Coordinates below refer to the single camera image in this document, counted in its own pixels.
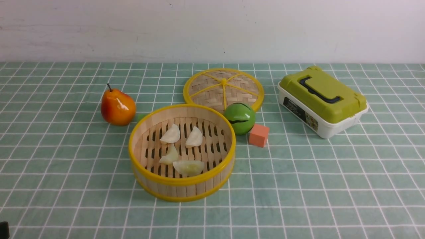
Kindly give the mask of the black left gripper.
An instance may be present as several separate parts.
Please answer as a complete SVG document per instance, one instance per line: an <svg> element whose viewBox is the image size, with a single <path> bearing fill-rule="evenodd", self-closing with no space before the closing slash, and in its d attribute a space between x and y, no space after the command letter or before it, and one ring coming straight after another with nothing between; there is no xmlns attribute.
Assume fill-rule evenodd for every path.
<svg viewBox="0 0 425 239"><path fill-rule="evenodd" d="M2 221L0 223L0 239L9 239L10 231L9 231L9 223L7 221Z"/></svg>

